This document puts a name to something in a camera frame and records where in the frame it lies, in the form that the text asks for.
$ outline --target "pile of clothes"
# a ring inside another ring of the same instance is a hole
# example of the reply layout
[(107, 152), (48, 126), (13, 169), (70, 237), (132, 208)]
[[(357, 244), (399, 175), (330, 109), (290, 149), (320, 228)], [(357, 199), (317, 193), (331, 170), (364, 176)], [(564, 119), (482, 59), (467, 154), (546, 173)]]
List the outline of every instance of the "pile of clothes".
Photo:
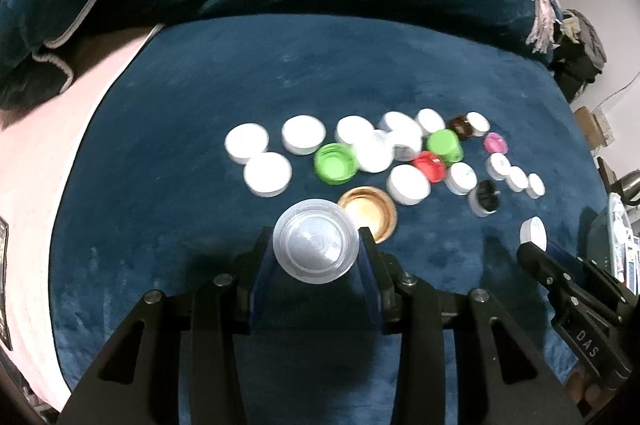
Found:
[(561, 38), (550, 67), (566, 101), (593, 84), (606, 62), (600, 37), (587, 17), (577, 10), (564, 10)]

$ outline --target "gold bottle cap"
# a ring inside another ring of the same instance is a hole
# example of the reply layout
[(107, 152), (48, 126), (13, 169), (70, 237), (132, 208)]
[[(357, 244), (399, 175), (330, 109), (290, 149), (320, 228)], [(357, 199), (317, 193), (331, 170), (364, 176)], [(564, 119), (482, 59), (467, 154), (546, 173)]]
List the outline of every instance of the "gold bottle cap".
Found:
[(338, 200), (357, 228), (369, 227), (376, 243), (382, 243), (394, 233), (398, 222), (396, 206), (386, 192), (375, 186), (358, 186), (345, 192)]

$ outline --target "screw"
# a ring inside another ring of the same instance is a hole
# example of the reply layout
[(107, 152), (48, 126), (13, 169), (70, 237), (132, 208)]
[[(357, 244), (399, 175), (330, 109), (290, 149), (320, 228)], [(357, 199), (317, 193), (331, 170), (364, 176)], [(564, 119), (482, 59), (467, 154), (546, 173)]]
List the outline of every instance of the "screw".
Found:
[(162, 300), (164, 295), (160, 290), (151, 290), (145, 293), (145, 302), (147, 304), (156, 304)]
[(219, 288), (229, 286), (234, 281), (234, 276), (229, 273), (221, 273), (216, 275), (213, 279), (213, 284)]
[(408, 273), (403, 271), (398, 277), (398, 280), (402, 284), (402, 286), (415, 286), (418, 283), (418, 278), (413, 273)]
[(489, 293), (482, 288), (476, 288), (471, 291), (471, 298), (476, 302), (487, 302), (487, 300), (489, 300)]

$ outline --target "cable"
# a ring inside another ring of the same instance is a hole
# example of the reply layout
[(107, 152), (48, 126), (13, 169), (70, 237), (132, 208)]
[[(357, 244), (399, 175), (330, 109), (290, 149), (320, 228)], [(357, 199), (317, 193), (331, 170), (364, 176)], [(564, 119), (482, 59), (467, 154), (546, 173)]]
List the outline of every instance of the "cable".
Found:
[(633, 80), (631, 80), (631, 82), (629, 82), (628, 84), (626, 84), (626, 85), (625, 85), (625, 87), (620, 88), (620, 89), (619, 89), (619, 90), (617, 90), (616, 92), (612, 92), (612, 93), (611, 93), (607, 98), (605, 98), (605, 99), (604, 99), (604, 100), (602, 100), (598, 105), (596, 105), (596, 107), (595, 107), (591, 112), (597, 111), (597, 110), (598, 110), (598, 108), (599, 108), (603, 103), (605, 103), (607, 100), (609, 100), (609, 98), (613, 98), (615, 95), (617, 95), (617, 93), (624, 91), (627, 87), (630, 87), (630, 86), (631, 86), (631, 85), (636, 81), (636, 78), (637, 78), (638, 76), (640, 76), (640, 71), (638, 71), (638, 74), (636, 74), (636, 75), (633, 77)]

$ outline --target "white wall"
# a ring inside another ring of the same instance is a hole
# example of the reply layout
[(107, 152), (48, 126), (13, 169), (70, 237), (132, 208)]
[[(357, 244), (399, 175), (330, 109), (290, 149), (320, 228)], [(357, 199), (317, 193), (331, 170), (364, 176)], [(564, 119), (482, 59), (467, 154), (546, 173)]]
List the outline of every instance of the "white wall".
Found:
[[(607, 63), (596, 83), (572, 103), (593, 110), (640, 71), (640, 0), (559, 0), (562, 8), (581, 11), (596, 28)], [(618, 175), (640, 169), (640, 78), (602, 105), (616, 139), (600, 155)]]

